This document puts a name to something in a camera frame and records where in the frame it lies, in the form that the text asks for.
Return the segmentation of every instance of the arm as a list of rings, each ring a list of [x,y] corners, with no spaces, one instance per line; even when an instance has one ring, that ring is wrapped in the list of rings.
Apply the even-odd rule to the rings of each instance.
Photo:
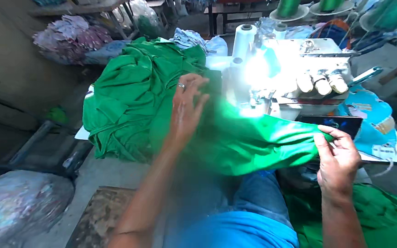
[[[166,198],[175,161],[189,142],[200,121],[203,106],[209,95],[201,95],[198,88],[207,79],[196,74],[180,77],[186,89],[177,86],[173,98],[173,112],[169,134],[130,206],[122,214],[108,248],[151,247],[152,230]],[[196,107],[194,96],[201,95]]]
[[[318,183],[322,192],[324,247],[367,247],[353,206],[353,181],[361,157],[350,136],[333,127],[319,126],[332,135],[335,147],[322,134],[314,136],[320,157]]]

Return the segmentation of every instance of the green thread spool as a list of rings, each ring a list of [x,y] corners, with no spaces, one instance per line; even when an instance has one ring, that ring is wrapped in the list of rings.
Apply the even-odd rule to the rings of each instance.
[[[321,12],[332,12],[343,3],[344,0],[321,0],[319,2],[319,9]]]
[[[301,0],[280,0],[277,15],[283,18],[291,17],[298,11]]]
[[[397,29],[397,0],[383,1],[370,15],[369,24],[382,31]]]

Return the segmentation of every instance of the pile of green fabric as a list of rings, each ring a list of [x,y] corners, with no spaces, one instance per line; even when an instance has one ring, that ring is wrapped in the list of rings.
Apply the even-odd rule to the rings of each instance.
[[[96,146],[95,156],[149,162],[169,131],[172,98],[181,75],[210,79],[211,95],[197,133],[184,153],[226,175],[265,168],[298,166],[317,155],[316,125],[272,116],[247,118],[221,99],[221,72],[205,67],[199,47],[139,38],[110,60],[84,101],[83,124]]]
[[[320,188],[287,192],[284,199],[300,248],[322,248]],[[397,247],[397,196],[370,184],[355,184],[353,202],[367,246]]]

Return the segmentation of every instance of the person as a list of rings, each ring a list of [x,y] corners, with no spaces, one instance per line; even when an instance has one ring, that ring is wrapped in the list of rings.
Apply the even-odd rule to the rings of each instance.
[[[209,95],[199,88],[208,81],[196,74],[179,79],[173,98],[169,134],[122,214],[109,248],[151,247],[152,230],[175,169],[176,159],[192,138]],[[364,248],[360,222],[352,202],[352,184],[360,156],[350,136],[333,127],[319,126],[335,138],[330,145],[314,135],[320,157],[318,183],[322,192],[323,244],[325,247]],[[274,173],[245,175],[235,194],[234,211],[212,214],[182,234],[180,247],[298,247],[296,232]]]

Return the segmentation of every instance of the phone screen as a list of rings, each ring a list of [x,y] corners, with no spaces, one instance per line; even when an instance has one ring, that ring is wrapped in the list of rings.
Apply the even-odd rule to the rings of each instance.
[[[348,133],[354,139],[363,119],[357,116],[300,116],[297,121],[334,127]]]

